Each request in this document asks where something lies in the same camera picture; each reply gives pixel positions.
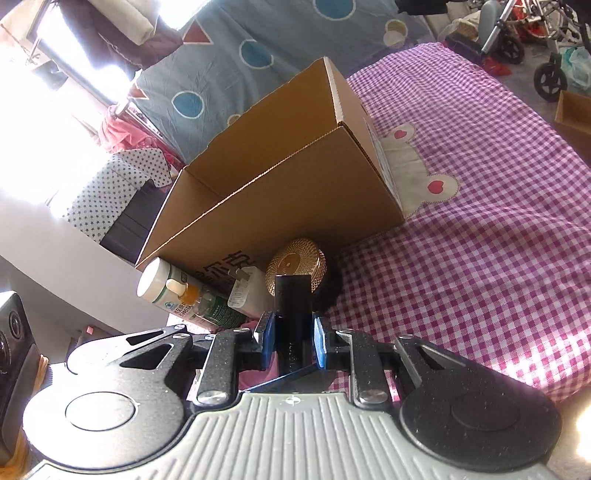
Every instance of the blue circle pattern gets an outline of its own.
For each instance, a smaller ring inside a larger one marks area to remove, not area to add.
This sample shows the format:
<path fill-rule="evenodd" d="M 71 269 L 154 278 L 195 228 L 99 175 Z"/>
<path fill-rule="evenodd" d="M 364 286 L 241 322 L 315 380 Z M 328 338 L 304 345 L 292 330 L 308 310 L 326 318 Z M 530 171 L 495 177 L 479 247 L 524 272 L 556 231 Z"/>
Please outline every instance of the blue circle pattern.
<path fill-rule="evenodd" d="M 244 62 L 254 69 L 264 69 L 273 63 L 273 55 L 256 40 L 246 40 L 240 46 L 240 55 Z"/>
<path fill-rule="evenodd" d="M 203 113 L 203 99 L 194 92 L 181 92 L 173 98 L 176 111 L 186 118 L 198 118 Z"/>
<path fill-rule="evenodd" d="M 347 18 L 355 8 L 354 0 L 314 0 L 314 5 L 321 15 L 331 20 Z"/>

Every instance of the white power adapter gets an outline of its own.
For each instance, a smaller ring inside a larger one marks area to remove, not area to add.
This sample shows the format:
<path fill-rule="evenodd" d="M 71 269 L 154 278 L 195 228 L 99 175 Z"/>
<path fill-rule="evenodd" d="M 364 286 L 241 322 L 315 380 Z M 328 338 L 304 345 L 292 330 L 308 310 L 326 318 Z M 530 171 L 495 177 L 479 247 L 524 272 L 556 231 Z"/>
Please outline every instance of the white power adapter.
<path fill-rule="evenodd" d="M 230 276 L 236 279 L 228 306 L 251 319 L 272 310 L 275 300 L 267 290 L 265 274 L 257 267 L 243 267 L 230 270 Z"/>

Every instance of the purple checkered fabric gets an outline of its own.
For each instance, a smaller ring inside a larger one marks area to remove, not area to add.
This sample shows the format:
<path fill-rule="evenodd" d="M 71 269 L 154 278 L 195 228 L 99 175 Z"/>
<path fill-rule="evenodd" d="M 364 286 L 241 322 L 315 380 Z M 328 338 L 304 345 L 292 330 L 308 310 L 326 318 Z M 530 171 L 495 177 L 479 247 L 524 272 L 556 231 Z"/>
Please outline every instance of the purple checkered fabric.
<path fill-rule="evenodd" d="M 380 135 L 406 122 L 456 197 L 338 260 L 328 317 L 382 342 L 413 333 L 543 389 L 591 381 L 591 170 L 526 104 L 440 44 L 349 79 Z M 339 377 L 333 388 L 342 389 Z"/>

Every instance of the red triangle pattern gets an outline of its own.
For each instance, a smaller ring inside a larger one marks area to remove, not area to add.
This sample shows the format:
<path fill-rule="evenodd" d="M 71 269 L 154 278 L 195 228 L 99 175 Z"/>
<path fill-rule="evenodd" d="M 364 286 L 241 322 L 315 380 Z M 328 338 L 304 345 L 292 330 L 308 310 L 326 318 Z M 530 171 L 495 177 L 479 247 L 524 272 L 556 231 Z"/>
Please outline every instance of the red triangle pattern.
<path fill-rule="evenodd" d="M 209 35 L 205 30 L 199 25 L 197 20 L 193 20 L 193 23 L 185 33 L 183 38 L 184 43 L 190 44 L 200 44 L 200 45 L 213 45 L 213 41 L 209 38 Z"/>
<path fill-rule="evenodd" d="M 131 84 L 129 88 L 129 92 L 127 92 L 127 98 L 135 98 L 136 100 L 149 100 L 148 95 L 138 87 L 138 85 L 134 82 Z"/>

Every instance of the open cardboard box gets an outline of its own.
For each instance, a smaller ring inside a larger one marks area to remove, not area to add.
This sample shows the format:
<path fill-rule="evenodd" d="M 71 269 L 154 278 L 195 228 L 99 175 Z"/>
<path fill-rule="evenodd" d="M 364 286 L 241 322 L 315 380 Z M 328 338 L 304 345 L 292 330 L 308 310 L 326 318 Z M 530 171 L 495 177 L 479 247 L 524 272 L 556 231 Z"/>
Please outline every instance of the open cardboard box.
<path fill-rule="evenodd" d="M 180 173 L 137 268 L 162 257 L 222 291 L 296 238 L 328 254 L 403 223 L 369 115 L 327 59 L 212 140 Z"/>
<path fill-rule="evenodd" d="M 591 165 L 591 98 L 560 92 L 554 128 Z"/>

